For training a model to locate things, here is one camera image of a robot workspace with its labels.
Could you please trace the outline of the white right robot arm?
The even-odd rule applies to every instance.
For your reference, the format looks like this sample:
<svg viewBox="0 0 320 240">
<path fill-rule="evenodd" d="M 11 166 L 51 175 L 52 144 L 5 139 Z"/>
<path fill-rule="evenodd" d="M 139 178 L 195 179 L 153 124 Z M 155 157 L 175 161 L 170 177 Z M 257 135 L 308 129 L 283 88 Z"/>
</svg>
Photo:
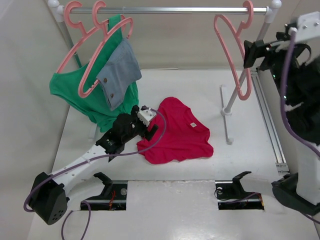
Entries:
<svg viewBox="0 0 320 240">
<path fill-rule="evenodd" d="M 264 43 L 244 41 L 243 66 L 248 69 L 256 59 L 264 58 L 260 69 L 270 70 L 280 96 L 280 112 L 288 133 L 298 142 L 319 155 L 320 145 L 320 58 L 310 63 L 298 63 L 298 56 L 311 48 L 306 43 L 296 43 L 288 31 L 277 32 L 277 40 Z M 319 158 L 307 163 L 306 171 L 287 174 L 272 182 L 273 196 L 285 207 L 305 216 L 320 212 Z"/>
</svg>

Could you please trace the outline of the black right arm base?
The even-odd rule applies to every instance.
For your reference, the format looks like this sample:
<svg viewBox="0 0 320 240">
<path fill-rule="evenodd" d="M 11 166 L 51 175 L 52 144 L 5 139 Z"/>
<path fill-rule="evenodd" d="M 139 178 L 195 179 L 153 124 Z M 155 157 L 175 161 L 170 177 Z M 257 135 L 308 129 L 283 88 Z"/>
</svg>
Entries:
<svg viewBox="0 0 320 240">
<path fill-rule="evenodd" d="M 214 196 L 217 199 L 218 210 L 264 210 L 264 203 L 260 193 L 247 192 L 240 180 L 250 174 L 244 171 L 232 180 L 216 180 Z"/>
</svg>

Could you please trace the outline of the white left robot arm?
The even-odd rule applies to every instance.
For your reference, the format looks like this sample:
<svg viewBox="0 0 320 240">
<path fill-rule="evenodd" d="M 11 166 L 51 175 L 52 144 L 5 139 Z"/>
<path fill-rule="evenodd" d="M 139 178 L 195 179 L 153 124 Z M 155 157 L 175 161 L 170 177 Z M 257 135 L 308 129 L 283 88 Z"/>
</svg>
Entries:
<svg viewBox="0 0 320 240">
<path fill-rule="evenodd" d="M 112 191 L 113 181 L 102 169 L 116 157 L 124 157 L 126 143 L 140 136 L 147 141 L 152 140 L 158 130 L 152 121 L 163 115 L 150 107 L 133 106 L 130 113 L 121 113 L 108 130 L 81 157 L 72 163 L 50 174 L 40 173 L 34 179 L 31 191 L 23 208 L 26 212 L 34 212 L 47 225 L 58 222 L 67 212 L 68 207 L 77 196 L 74 187 L 85 184 L 80 189 L 84 194 L 79 200 L 92 197 L 88 193 L 94 190 L 95 195 L 107 198 Z"/>
</svg>

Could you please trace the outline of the red t shirt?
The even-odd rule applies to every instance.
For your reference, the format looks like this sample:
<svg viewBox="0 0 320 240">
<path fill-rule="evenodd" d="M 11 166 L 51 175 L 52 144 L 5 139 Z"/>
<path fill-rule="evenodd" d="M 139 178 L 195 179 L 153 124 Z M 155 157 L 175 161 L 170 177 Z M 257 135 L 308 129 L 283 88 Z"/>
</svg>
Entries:
<svg viewBox="0 0 320 240">
<path fill-rule="evenodd" d="M 160 103 L 157 111 L 161 115 L 158 114 L 149 126 L 150 129 L 158 126 L 153 138 L 137 143 L 137 150 L 141 151 L 159 141 L 140 153 L 149 163 L 160 165 L 213 156 L 214 148 L 209 144 L 210 130 L 193 115 L 188 106 L 171 96 Z"/>
</svg>

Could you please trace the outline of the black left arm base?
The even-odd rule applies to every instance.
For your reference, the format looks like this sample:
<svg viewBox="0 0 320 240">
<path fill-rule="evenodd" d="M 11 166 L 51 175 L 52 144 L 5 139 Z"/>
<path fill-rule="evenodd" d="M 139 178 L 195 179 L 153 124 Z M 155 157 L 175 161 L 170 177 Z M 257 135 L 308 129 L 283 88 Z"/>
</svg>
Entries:
<svg viewBox="0 0 320 240">
<path fill-rule="evenodd" d="M 85 201 L 92 211 L 125 211 L 127 209 L 127 180 L 111 180 L 102 172 L 93 175 L 98 183 L 103 184 L 103 189 Z"/>
</svg>

